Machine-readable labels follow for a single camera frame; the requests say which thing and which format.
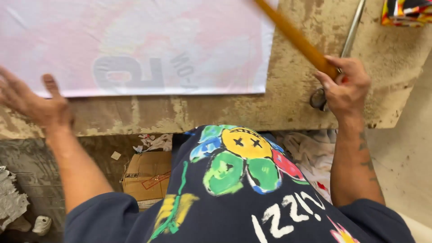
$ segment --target wooden stick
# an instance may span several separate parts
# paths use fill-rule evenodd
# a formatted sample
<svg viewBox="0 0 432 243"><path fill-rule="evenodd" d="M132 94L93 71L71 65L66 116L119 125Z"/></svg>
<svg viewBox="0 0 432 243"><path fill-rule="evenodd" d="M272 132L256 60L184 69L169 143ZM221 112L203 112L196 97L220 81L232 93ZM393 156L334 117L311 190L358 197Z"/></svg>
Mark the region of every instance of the wooden stick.
<svg viewBox="0 0 432 243"><path fill-rule="evenodd" d="M284 33L289 41L311 62L319 71L327 74L333 80L336 79L338 72L334 66L327 62L311 43L292 25L292 23L280 13L273 10L264 0L255 0L260 8L273 20L276 27Z"/></svg>

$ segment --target graphic t-shirt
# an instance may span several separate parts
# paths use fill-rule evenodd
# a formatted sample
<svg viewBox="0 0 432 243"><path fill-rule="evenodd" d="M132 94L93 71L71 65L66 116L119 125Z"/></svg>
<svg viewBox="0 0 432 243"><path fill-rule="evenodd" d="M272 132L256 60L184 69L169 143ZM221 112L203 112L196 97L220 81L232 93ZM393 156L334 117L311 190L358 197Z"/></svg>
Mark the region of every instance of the graphic t-shirt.
<svg viewBox="0 0 432 243"><path fill-rule="evenodd" d="M396 212L367 199L336 208L291 161L268 134L198 127L173 138L164 200L139 212L127 194L96 196L67 215L64 241L414 242Z"/></svg>

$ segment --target tattoo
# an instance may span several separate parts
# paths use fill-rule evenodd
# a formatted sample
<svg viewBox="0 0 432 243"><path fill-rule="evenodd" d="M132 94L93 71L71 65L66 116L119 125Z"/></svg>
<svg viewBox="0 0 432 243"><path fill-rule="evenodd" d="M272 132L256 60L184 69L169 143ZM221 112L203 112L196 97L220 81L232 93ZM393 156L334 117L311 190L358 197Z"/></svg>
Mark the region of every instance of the tattoo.
<svg viewBox="0 0 432 243"><path fill-rule="evenodd" d="M372 159L369 159L368 162L360 163L363 166L367 166L370 171L374 170L374 164L372 163Z"/></svg>
<svg viewBox="0 0 432 243"><path fill-rule="evenodd" d="M365 130L363 130L362 132L360 132L359 134L359 138L360 138L360 147L359 147L359 151L362 151L363 149L367 149L368 148L368 144L366 142L366 133Z"/></svg>
<svg viewBox="0 0 432 243"><path fill-rule="evenodd" d="M379 185L378 178L376 178L376 177L369 178L369 181L370 182L376 182L378 184L379 193L381 194L381 197L384 198L384 194L382 194L382 190L381 190L381 186Z"/></svg>

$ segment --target hand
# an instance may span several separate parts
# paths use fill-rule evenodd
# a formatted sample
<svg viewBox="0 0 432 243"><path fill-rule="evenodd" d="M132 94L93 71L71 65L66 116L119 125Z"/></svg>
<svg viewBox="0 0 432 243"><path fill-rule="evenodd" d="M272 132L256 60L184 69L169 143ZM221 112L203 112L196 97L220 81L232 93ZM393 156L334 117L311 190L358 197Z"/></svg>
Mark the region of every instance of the hand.
<svg viewBox="0 0 432 243"><path fill-rule="evenodd" d="M23 81L0 66L0 105L31 118L46 136L58 130L71 131L73 115L67 99L61 96L50 74L44 74L42 80L52 99L37 96Z"/></svg>
<svg viewBox="0 0 432 243"><path fill-rule="evenodd" d="M335 81L325 73L315 74L324 87L328 107L338 121L349 117L363 118L365 98L371 85L363 64L356 58L326 56L326 59L344 72ZM347 83L342 83L344 76L348 78Z"/></svg>

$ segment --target cardboard box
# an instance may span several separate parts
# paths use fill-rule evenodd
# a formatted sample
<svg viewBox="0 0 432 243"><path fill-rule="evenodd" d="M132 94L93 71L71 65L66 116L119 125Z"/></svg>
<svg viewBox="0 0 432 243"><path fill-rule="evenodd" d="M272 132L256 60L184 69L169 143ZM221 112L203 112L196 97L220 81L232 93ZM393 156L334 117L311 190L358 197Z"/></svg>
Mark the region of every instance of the cardboard box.
<svg viewBox="0 0 432 243"><path fill-rule="evenodd" d="M132 157L121 182L144 210L165 197L170 176L171 151L143 152Z"/></svg>

